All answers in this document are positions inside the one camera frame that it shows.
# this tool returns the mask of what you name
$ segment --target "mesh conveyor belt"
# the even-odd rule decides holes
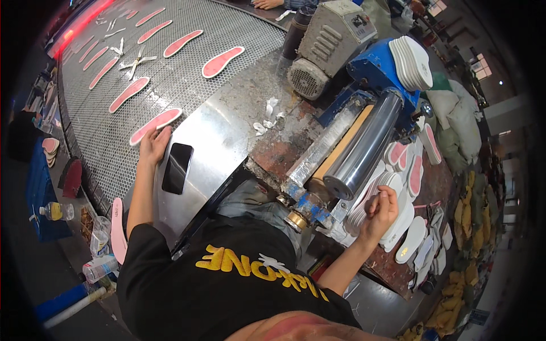
[[[135,23],[152,10],[139,12],[130,20],[125,17],[117,19],[114,30],[110,32],[106,32],[108,23],[125,11],[122,6],[104,15],[108,22],[103,25],[96,25],[93,18],[77,39],[85,41],[91,35],[94,38],[61,66],[64,87],[61,95],[66,101],[75,137],[83,158],[109,202],[117,196],[124,197],[135,180],[138,149],[131,148],[128,140],[139,127],[167,107],[181,107],[183,114],[173,123],[174,128],[178,127],[226,81],[282,46],[284,40],[282,30],[216,2],[173,0],[162,3],[167,9],[139,27],[135,27]],[[152,27],[171,19],[171,25],[144,43],[143,56],[158,58],[137,66],[134,77],[149,76],[150,84],[114,114],[109,114],[108,107],[112,101],[129,85],[130,69],[119,71],[121,62],[132,63],[141,47],[137,44],[138,38]],[[105,34],[123,27],[127,29],[103,39]],[[196,29],[203,29],[204,33],[176,55],[163,58],[163,51],[170,43]],[[90,91],[88,87],[93,78],[117,54],[108,50],[82,71],[85,63],[104,46],[119,47],[121,37],[124,37],[123,57]],[[97,39],[100,39],[99,44],[82,63],[78,63],[87,47]],[[207,80],[201,76],[201,68],[210,58],[234,46],[244,46],[246,51],[232,60],[217,77]]]

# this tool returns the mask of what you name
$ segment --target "phone screen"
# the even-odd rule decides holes
[[[179,195],[182,194],[192,154],[192,146],[173,143],[161,186],[164,191]]]

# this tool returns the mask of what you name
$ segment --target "hand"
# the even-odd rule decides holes
[[[140,141],[139,164],[155,167],[163,159],[171,131],[172,128],[168,125],[161,132],[153,128],[146,132],[146,135]]]
[[[396,191],[377,186],[379,193],[366,203],[366,221],[360,227],[359,239],[375,246],[398,217]]]
[[[252,4],[254,8],[271,9],[280,6],[284,0],[255,0]]]

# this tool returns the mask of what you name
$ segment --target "denim sleeve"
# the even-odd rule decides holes
[[[286,9],[298,10],[303,6],[316,8],[318,0],[284,0],[284,8]]]

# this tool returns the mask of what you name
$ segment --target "metal roller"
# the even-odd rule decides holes
[[[353,200],[365,184],[393,135],[402,108],[402,99],[385,91],[347,147],[323,176],[326,187],[336,197]]]

